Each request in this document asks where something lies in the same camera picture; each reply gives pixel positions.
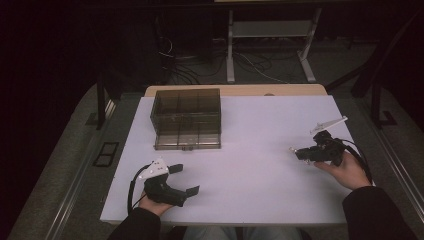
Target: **transparent plastic box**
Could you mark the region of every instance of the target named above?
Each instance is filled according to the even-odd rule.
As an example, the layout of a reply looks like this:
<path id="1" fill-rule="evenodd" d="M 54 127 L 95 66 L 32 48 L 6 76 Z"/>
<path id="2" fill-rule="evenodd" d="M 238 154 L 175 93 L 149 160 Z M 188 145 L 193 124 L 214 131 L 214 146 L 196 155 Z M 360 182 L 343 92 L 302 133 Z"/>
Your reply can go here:
<path id="1" fill-rule="evenodd" d="M 150 118 L 156 150 L 221 148 L 219 89 L 157 91 Z"/>

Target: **tabletop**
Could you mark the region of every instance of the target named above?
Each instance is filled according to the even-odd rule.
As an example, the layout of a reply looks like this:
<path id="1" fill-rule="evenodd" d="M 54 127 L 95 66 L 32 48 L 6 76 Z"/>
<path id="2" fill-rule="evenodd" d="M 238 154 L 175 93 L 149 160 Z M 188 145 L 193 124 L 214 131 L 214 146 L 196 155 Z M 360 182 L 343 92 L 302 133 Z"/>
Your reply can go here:
<path id="1" fill-rule="evenodd" d="M 120 223 L 127 215 L 126 197 L 135 172 L 162 158 L 169 166 L 184 165 L 182 172 L 169 176 L 171 187 L 185 190 L 200 185 L 199 194 L 187 199 L 184 207 L 174 207 L 162 216 L 164 224 L 345 223 L 341 202 L 349 190 L 327 173 L 297 160 L 289 150 L 314 145 L 309 130 L 318 122 L 341 118 L 334 99 L 322 92 L 315 96 L 293 96 L 293 92 L 291 96 L 262 96 L 279 88 L 267 87 L 261 96 L 223 94 L 222 148 L 194 151 L 153 149 L 156 135 L 150 111 L 154 98 L 148 96 L 153 89 L 167 87 L 147 91 L 147 97 L 140 100 L 100 219 Z M 330 132 L 352 140 L 344 123 Z M 134 202 L 142 188 L 138 181 Z"/>
<path id="2" fill-rule="evenodd" d="M 188 85 L 150 86 L 145 97 L 154 97 L 157 90 L 219 88 L 221 96 L 310 96 L 327 95 L 321 84 L 246 84 L 246 85 Z"/>

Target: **white metal stand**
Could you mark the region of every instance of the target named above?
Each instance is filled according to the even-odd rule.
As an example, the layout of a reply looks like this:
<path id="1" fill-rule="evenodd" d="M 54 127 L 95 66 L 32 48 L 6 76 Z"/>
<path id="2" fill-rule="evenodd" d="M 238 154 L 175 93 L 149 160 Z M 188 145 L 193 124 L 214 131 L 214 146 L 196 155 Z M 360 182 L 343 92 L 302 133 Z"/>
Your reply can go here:
<path id="1" fill-rule="evenodd" d="M 233 62 L 234 37 L 302 37 L 306 36 L 305 46 L 298 51 L 299 61 L 309 83 L 316 79 L 308 62 L 308 53 L 314 38 L 321 8 L 315 10 L 312 20 L 303 21 L 264 21 L 264 22 L 234 22 L 233 11 L 229 12 L 228 20 L 228 54 L 227 54 L 227 82 L 235 83 Z"/>

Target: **sleeve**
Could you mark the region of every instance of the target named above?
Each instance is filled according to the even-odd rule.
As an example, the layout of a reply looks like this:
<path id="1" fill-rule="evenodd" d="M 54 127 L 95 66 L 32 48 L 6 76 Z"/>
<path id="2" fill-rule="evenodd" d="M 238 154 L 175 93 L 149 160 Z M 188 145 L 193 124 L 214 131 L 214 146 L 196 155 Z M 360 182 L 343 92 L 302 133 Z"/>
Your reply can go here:
<path id="1" fill-rule="evenodd" d="M 159 240 L 160 218 L 143 208 L 135 208 L 112 232 L 109 240 Z"/>
<path id="2" fill-rule="evenodd" d="M 343 201 L 350 240 L 417 239 L 386 194 L 378 187 L 354 190 Z"/>

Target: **hand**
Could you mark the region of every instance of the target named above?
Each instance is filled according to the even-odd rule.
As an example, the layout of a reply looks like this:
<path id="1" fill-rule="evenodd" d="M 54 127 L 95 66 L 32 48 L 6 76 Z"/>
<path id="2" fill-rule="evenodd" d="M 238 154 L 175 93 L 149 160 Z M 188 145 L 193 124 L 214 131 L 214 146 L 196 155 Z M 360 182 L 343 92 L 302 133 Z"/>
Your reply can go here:
<path id="1" fill-rule="evenodd" d="M 315 162 L 314 165 L 331 174 L 342 186 L 351 190 L 371 186 L 358 160 L 348 152 L 343 153 L 343 161 L 338 167 L 325 162 Z"/>
<path id="2" fill-rule="evenodd" d="M 143 191 L 143 193 L 141 194 L 142 198 L 140 200 L 140 203 L 138 204 L 138 207 L 140 208 L 144 208 L 156 215 L 158 215 L 159 217 L 166 212 L 166 210 L 170 209 L 171 207 L 173 207 L 172 205 L 166 204 L 166 203 L 157 203 L 153 200 L 150 200 L 146 193 Z"/>

